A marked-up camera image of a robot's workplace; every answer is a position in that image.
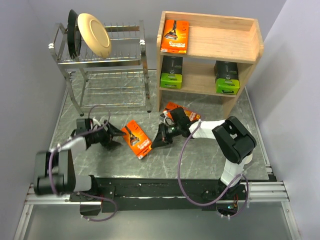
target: wire rack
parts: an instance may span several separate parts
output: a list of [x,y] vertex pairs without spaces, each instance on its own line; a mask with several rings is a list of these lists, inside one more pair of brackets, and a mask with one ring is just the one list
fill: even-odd
[[[108,57],[97,56],[83,41],[80,55],[73,59],[69,56],[66,44],[68,30],[62,23],[55,25],[49,50],[66,80],[73,105],[81,116],[95,105],[98,105],[95,110],[126,111],[139,108],[146,109],[150,113],[143,21],[139,21],[139,25],[111,23],[104,28],[112,45],[112,52]],[[132,69],[127,68],[128,66],[141,66],[141,68]],[[77,100],[74,92],[75,88],[79,87],[79,81],[82,82],[82,86],[80,99]]]

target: white wall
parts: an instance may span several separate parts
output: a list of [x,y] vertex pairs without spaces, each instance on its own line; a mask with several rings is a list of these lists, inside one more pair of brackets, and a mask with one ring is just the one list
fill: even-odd
[[48,149],[65,83],[48,38],[27,0],[0,7],[0,239],[12,239],[35,154]]
[[320,1],[287,0],[248,87],[303,239],[320,238]]
[[149,69],[156,69],[156,37],[162,11],[255,18],[265,38],[286,0],[29,0],[48,34],[54,23],[67,27],[68,14],[90,13],[106,24],[144,20]]

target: orange product box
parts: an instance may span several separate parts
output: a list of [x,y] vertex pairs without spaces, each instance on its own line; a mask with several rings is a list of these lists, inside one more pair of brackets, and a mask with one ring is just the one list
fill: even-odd
[[[170,110],[173,110],[173,109],[176,109],[176,108],[179,108],[179,107],[183,108],[185,114],[189,117],[191,122],[201,118],[201,116],[198,113],[190,111],[186,107],[180,106],[180,105],[178,105],[178,104],[176,104],[176,103],[174,103],[172,101],[168,102],[168,104],[165,106],[163,112],[164,111],[170,111]],[[170,112],[167,113],[167,116],[168,116],[168,118],[172,119]]]
[[121,131],[126,133],[123,138],[138,159],[150,152],[152,142],[135,120],[131,120]]
[[188,35],[188,21],[166,20],[160,51],[174,54],[186,54]]

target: gray marble surface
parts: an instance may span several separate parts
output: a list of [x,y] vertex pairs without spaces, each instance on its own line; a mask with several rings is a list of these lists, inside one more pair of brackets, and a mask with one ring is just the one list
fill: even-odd
[[[111,112],[110,122],[121,129],[134,119],[153,140],[158,131],[160,113],[156,106],[156,71],[149,71],[150,100],[153,111],[145,110],[131,112]],[[74,94],[80,98],[82,80],[73,81]],[[215,121],[223,119],[221,99],[217,96],[163,91],[162,108],[172,101],[200,113],[204,120]],[[268,180],[266,162],[259,143],[257,129],[246,93],[242,93],[236,106],[231,112],[247,127],[257,140],[253,151],[252,161],[244,166],[244,174],[250,180]],[[108,113],[93,112],[91,117],[107,118]],[[67,97],[56,132],[53,136],[52,147],[63,143],[76,127],[79,114]],[[122,137],[115,137],[121,147],[107,151],[100,144],[91,146],[74,160],[75,171],[79,175],[95,175],[98,177],[125,178],[170,178],[177,177],[178,157],[185,141],[182,136],[173,139],[171,147],[153,149],[145,158],[139,160],[125,143]],[[184,151],[181,166],[181,177],[190,179],[218,179],[224,169],[225,158],[216,141],[212,139],[191,140]]]

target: wooden bookshelf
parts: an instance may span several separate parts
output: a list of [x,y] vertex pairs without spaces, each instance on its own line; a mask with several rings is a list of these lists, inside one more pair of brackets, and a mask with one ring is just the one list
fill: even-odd
[[182,67],[183,85],[181,89],[160,87],[160,90],[206,94],[235,98],[236,95],[216,93],[215,72],[212,64],[184,62]]
[[[161,52],[165,21],[189,22],[186,54]],[[252,18],[163,11],[157,35],[157,109],[160,110],[162,91],[215,95],[222,98],[223,115],[230,114],[259,62],[264,45],[258,21]],[[160,87],[163,56],[178,56],[236,62],[240,89],[237,95],[216,93],[213,64],[183,63],[181,89]]]

